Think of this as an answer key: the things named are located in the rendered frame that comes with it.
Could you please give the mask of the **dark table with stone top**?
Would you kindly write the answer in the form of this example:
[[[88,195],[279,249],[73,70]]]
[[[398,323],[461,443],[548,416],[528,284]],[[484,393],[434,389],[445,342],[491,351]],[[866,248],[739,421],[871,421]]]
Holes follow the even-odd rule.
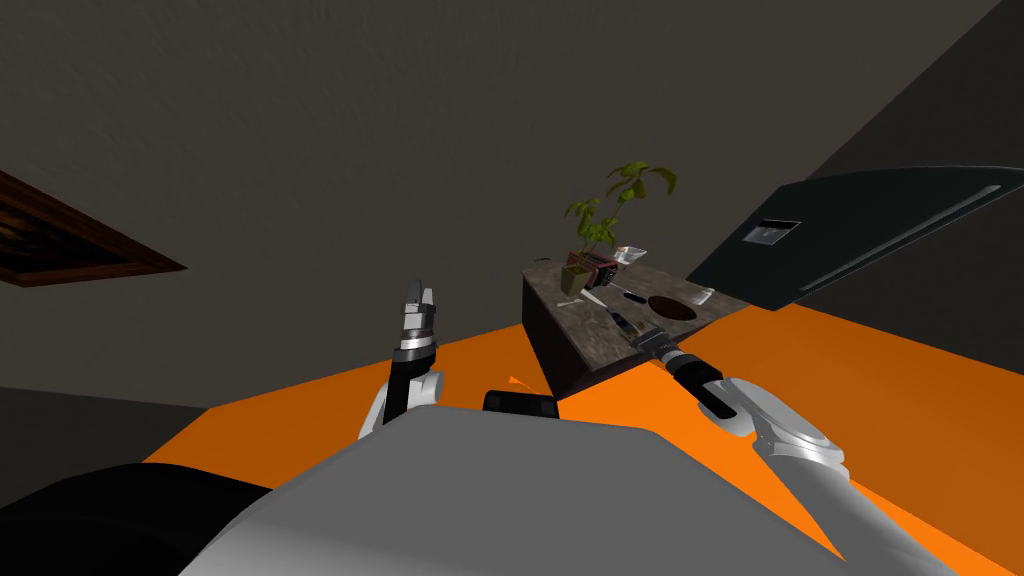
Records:
[[[621,333],[605,308],[585,298],[572,304],[560,290],[562,265],[541,259],[522,270],[522,324],[551,395],[563,400],[622,374],[649,360]],[[647,304],[633,302],[615,287],[599,287],[595,297],[638,327],[665,329],[676,343],[712,323],[748,307],[748,303],[714,292],[701,304],[702,287],[645,264],[632,264],[614,282],[645,298],[666,297],[686,305],[693,319],[657,315]]]

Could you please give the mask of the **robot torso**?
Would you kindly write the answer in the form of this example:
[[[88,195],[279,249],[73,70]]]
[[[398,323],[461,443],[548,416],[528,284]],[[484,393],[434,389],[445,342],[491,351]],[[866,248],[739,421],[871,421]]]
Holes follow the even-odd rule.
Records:
[[[652,431],[413,409],[259,499],[180,576],[848,576]]]

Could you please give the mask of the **green potted plant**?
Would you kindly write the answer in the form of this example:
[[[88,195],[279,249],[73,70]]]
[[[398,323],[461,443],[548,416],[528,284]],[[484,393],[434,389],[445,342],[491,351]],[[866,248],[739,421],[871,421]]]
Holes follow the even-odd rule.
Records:
[[[614,227],[618,222],[618,213],[627,204],[645,199],[648,187],[644,178],[656,175],[665,184],[666,194],[671,196],[677,188],[678,176],[674,170],[666,166],[652,166],[644,161],[635,161],[613,168],[606,179],[613,182],[605,192],[605,196],[592,197],[570,204],[564,215],[572,214],[577,218],[575,236],[582,245],[574,253],[573,260],[562,266],[560,272],[560,289],[566,296],[577,296],[584,289],[585,281],[590,278],[591,271],[586,266],[589,256],[601,244],[615,247],[617,237]],[[602,218],[597,218],[598,206],[603,200],[613,200],[615,207],[612,212]]]

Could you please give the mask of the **dark grey refrigerator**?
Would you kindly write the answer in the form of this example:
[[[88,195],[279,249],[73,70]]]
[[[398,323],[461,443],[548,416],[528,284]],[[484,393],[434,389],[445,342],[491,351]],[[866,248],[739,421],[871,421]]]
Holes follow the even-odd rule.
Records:
[[[782,308],[1024,187],[1024,169],[918,166],[779,187],[688,276]]]

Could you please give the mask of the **black handled knife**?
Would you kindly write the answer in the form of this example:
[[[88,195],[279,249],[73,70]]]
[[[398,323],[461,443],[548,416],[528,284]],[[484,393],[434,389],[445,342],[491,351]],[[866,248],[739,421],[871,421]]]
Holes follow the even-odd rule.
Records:
[[[629,322],[624,316],[622,316],[621,314],[618,314],[614,310],[610,308],[603,301],[601,301],[596,296],[594,296],[589,290],[582,289],[580,291],[580,294],[584,298],[586,298],[587,300],[589,300],[590,302],[592,302],[592,303],[598,305],[599,307],[603,308],[610,316],[610,318],[612,319],[612,321],[614,322],[614,324],[616,325],[616,327],[620,329],[620,331],[622,333],[627,334],[627,335],[637,335],[638,334],[637,328],[631,322]]]

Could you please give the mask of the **dark brown bowl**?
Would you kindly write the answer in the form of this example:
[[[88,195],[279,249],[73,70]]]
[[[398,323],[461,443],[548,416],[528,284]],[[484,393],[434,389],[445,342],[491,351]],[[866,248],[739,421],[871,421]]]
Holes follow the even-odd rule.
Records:
[[[647,299],[650,310],[666,319],[686,322],[695,320],[697,314],[688,305],[666,296],[651,296]]]

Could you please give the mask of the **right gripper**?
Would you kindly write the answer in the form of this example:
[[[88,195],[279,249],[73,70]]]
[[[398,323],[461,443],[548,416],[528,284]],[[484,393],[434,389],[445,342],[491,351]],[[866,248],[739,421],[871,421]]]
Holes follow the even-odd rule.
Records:
[[[631,340],[631,345],[665,365],[682,355],[677,342],[660,327],[653,327],[641,333]]]

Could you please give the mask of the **brown framed picture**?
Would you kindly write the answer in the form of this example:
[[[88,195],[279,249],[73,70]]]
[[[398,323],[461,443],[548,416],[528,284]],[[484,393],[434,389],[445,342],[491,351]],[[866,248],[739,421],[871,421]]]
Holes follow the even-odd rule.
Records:
[[[0,171],[0,281],[31,288],[185,269]]]

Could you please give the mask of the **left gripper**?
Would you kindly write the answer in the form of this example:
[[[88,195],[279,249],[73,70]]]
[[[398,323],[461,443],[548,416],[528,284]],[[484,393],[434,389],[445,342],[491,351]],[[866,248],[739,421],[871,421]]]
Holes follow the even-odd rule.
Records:
[[[422,282],[418,279],[412,280],[406,294],[401,339],[403,341],[432,339],[435,312],[433,290],[423,289]]]

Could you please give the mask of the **red and black toaster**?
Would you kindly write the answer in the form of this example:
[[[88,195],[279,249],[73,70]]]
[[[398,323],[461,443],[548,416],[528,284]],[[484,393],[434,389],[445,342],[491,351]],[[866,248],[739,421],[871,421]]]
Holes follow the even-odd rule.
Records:
[[[616,260],[596,252],[588,252],[583,261],[580,258],[580,251],[570,252],[566,259],[566,266],[580,265],[590,273],[590,277],[584,285],[585,289],[607,286],[618,272]]]

